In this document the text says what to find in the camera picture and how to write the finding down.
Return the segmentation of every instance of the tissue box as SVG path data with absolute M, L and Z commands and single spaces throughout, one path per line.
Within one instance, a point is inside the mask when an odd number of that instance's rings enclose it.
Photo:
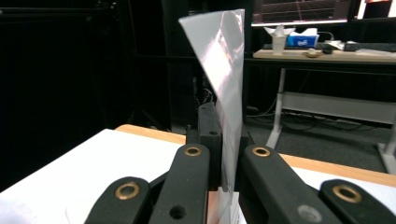
M 318 42 L 319 35 L 289 35 L 287 45 L 289 47 L 313 48 Z

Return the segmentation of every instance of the screw hole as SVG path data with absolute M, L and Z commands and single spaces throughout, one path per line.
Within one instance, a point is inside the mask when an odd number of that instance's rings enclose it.
M 202 153 L 202 150 L 198 147 L 189 147 L 189 148 L 186 148 L 186 150 L 184 152 L 188 156 L 198 156 Z
M 174 219 L 182 219 L 186 216 L 186 209 L 183 206 L 174 206 L 169 212 L 169 215 Z
M 130 182 L 120 185 L 116 189 L 115 194 L 116 197 L 120 200 L 128 200 L 136 196 L 139 193 L 139 190 L 140 188 L 135 182 Z
M 271 151 L 264 147 L 255 147 L 253 148 L 253 153 L 259 157 L 268 157 Z
M 349 186 L 337 185 L 332 187 L 332 191 L 337 197 L 349 203 L 361 202 L 361 195 Z

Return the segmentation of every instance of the white desk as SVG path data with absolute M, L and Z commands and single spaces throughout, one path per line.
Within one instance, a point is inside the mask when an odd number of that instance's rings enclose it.
M 396 75 L 396 57 L 377 56 L 355 52 L 343 52 L 335 50 L 333 54 L 321 55 L 317 58 L 308 58 L 303 55 L 306 50 L 285 50 L 283 55 L 273 55 L 271 50 L 261 49 L 253 54 L 254 58 L 261 59 L 262 63 L 268 61 L 285 62 L 288 68 L 297 68 L 309 64 L 312 70 L 337 70 L 342 71 L 345 67 L 371 66 L 369 72 L 382 74 L 384 70 Z M 276 117 L 274 128 L 267 141 L 267 146 L 276 148 L 277 140 L 281 133 L 280 118 L 283 108 L 331 115 L 336 117 L 363 119 L 380 123 L 393 124 L 391 136 L 386 144 L 378 143 L 378 150 L 382 160 L 390 174 L 396 174 L 396 103 L 373 102 L 323 95 L 304 94 L 284 91 L 286 68 L 281 67 L 280 81 L 276 97 Z
M 184 143 L 184 135 L 132 125 L 103 130 L 1 192 L 0 223 L 81 224 L 109 184 L 125 176 L 152 181 L 169 169 Z M 312 187 L 342 178 L 367 190 L 396 215 L 395 175 L 281 156 Z

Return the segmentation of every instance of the cup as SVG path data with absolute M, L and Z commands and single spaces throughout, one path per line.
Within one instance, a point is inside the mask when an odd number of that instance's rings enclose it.
M 273 36 L 273 54 L 282 55 L 286 45 L 286 36 Z

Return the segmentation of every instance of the computer monitor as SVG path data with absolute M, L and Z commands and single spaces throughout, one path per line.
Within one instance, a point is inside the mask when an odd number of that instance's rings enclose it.
M 352 20 L 396 19 L 396 0 L 356 0 Z
M 352 0 L 254 0 L 252 26 L 317 25 L 348 21 Z

